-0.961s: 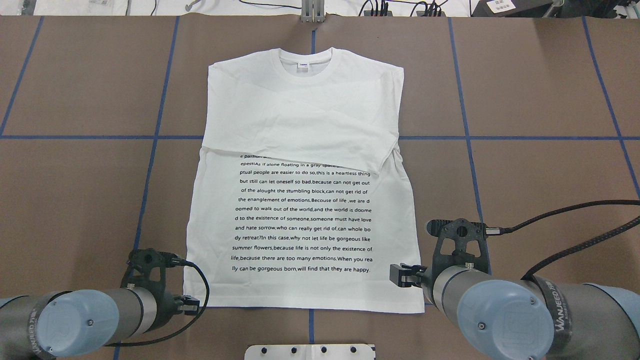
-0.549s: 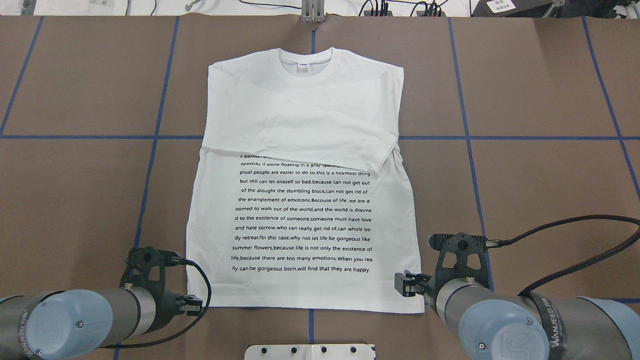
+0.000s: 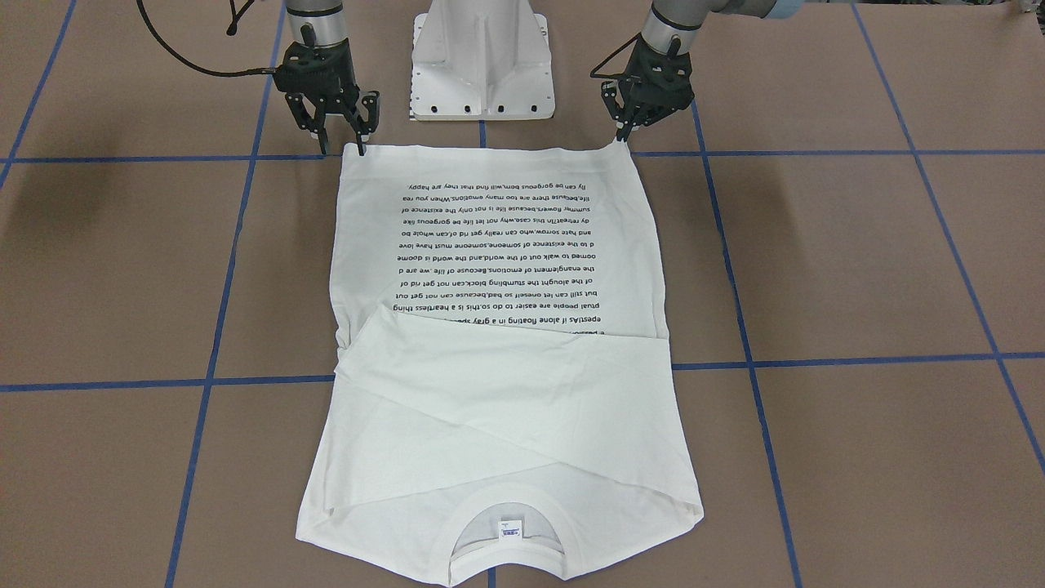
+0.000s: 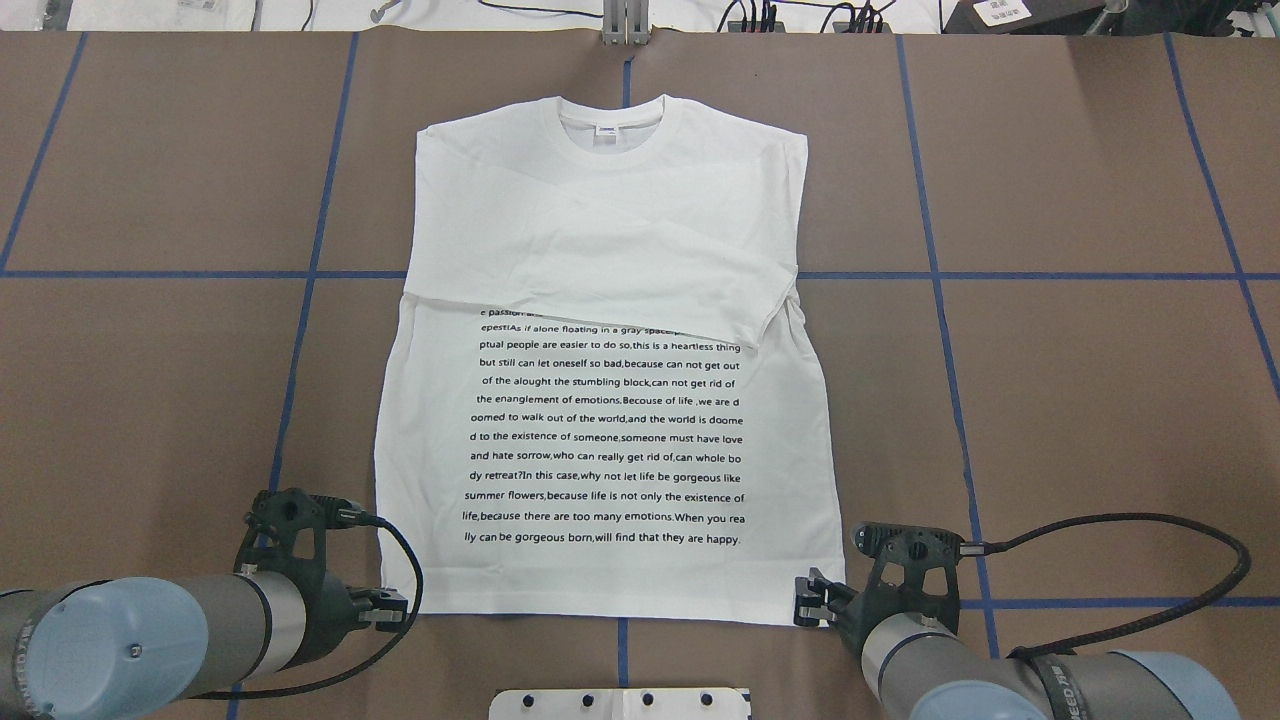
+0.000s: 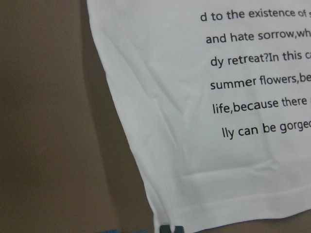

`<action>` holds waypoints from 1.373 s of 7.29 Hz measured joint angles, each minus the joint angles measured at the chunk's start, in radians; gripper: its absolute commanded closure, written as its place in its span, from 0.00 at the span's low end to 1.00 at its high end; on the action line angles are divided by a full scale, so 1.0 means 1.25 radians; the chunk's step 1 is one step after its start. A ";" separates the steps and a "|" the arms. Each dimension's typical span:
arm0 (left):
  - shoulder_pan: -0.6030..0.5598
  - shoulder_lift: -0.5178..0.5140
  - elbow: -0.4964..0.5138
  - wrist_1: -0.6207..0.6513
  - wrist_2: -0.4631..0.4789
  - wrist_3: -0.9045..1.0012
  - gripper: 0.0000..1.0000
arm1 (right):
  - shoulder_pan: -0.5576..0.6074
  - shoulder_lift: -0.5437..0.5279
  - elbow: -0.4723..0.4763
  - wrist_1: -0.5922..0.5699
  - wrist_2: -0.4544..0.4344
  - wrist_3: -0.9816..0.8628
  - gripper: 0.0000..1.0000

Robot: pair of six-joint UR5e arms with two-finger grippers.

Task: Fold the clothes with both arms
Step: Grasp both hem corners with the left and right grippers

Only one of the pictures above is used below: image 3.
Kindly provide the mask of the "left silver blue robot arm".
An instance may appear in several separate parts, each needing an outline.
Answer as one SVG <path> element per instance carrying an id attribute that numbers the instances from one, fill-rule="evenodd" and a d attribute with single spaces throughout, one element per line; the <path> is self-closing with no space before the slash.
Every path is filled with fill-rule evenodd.
<path id="1" fill-rule="evenodd" d="M 802 1 L 653 1 L 643 28 L 590 72 L 616 122 L 616 140 L 684 110 L 694 98 L 689 51 L 710 14 L 784 19 Z"/>

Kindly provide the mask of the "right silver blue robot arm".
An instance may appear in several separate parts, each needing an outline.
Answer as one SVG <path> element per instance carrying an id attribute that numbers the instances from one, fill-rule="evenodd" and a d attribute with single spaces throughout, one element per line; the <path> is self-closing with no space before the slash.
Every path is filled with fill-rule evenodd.
<path id="1" fill-rule="evenodd" d="M 380 93 L 362 91 L 355 79 L 347 21 L 340 1 L 287 1 L 294 38 L 273 74 L 301 130 L 317 135 L 327 152 L 328 114 L 343 116 L 354 131 L 361 156 L 380 122 Z"/>

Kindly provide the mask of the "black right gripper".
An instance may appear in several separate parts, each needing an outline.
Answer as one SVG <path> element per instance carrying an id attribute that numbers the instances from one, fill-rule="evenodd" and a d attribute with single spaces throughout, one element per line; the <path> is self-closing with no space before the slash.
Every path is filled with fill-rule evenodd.
<path id="1" fill-rule="evenodd" d="M 291 43 L 273 83 L 285 94 L 298 126 L 317 138 L 323 156 L 328 155 L 329 148 L 326 130 L 329 113 L 348 120 L 354 130 L 358 155 L 365 155 L 366 142 L 380 123 L 380 93 L 359 91 L 347 41 L 326 47 Z"/>

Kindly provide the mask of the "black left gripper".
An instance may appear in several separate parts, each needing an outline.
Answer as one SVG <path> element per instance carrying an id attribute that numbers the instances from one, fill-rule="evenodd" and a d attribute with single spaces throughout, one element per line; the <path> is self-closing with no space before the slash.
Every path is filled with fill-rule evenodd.
<path id="1" fill-rule="evenodd" d="M 607 64 L 632 46 L 625 70 L 604 74 L 603 101 L 616 120 L 616 141 L 626 142 L 635 127 L 648 127 L 672 113 L 683 110 L 694 100 L 690 77 L 690 56 L 682 52 L 682 41 L 674 37 L 667 52 L 659 53 L 640 37 L 633 37 L 616 49 Z"/>

